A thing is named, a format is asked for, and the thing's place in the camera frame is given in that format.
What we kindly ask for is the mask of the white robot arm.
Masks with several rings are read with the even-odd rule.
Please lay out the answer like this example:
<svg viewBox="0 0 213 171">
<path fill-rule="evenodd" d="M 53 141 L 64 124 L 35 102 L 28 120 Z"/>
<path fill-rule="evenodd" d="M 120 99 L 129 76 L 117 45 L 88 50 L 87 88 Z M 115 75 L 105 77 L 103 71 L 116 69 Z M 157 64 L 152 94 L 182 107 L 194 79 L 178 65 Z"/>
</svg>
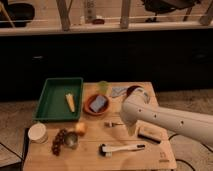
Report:
<svg viewBox="0 0 213 171">
<path fill-rule="evenodd" d="M 213 116 L 150 104 L 150 96 L 140 86 L 127 89 L 120 118 L 132 136 L 138 121 L 145 121 L 213 147 Z"/>
</svg>

